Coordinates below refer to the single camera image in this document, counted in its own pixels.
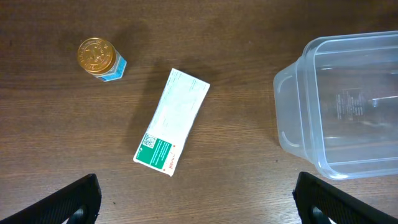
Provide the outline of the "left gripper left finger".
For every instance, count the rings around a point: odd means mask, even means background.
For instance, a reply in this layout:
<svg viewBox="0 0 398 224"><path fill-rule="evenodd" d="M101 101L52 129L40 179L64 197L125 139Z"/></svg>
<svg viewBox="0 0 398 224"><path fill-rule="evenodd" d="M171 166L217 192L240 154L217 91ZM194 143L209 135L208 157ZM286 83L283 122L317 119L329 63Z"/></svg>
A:
<svg viewBox="0 0 398 224"><path fill-rule="evenodd" d="M94 223L101 199L96 174L88 174L1 223Z"/></svg>

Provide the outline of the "gold lid small jar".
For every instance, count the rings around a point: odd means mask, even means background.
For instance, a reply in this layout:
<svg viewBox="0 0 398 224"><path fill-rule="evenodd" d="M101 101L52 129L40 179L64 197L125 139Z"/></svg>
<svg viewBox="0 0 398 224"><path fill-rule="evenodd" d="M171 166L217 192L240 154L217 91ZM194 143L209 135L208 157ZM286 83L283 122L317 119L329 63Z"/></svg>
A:
<svg viewBox="0 0 398 224"><path fill-rule="evenodd" d="M81 43L77 60L86 72L103 82L122 78L127 65L112 43L97 37Z"/></svg>

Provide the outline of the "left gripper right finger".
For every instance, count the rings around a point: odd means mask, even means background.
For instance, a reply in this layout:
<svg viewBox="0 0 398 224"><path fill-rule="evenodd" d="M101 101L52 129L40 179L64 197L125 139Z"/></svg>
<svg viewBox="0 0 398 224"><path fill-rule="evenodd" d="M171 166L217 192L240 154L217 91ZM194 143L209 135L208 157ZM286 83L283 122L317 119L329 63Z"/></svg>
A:
<svg viewBox="0 0 398 224"><path fill-rule="evenodd" d="M308 172L292 192L302 223L397 224L397 219L352 197Z"/></svg>

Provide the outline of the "white green medicine box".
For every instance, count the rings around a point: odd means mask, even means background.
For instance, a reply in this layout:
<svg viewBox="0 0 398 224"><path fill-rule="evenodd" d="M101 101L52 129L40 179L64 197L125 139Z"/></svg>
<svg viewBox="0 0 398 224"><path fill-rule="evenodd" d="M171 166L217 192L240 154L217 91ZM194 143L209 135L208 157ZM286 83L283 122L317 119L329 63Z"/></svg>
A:
<svg viewBox="0 0 398 224"><path fill-rule="evenodd" d="M173 176L210 84L171 69L133 161Z"/></svg>

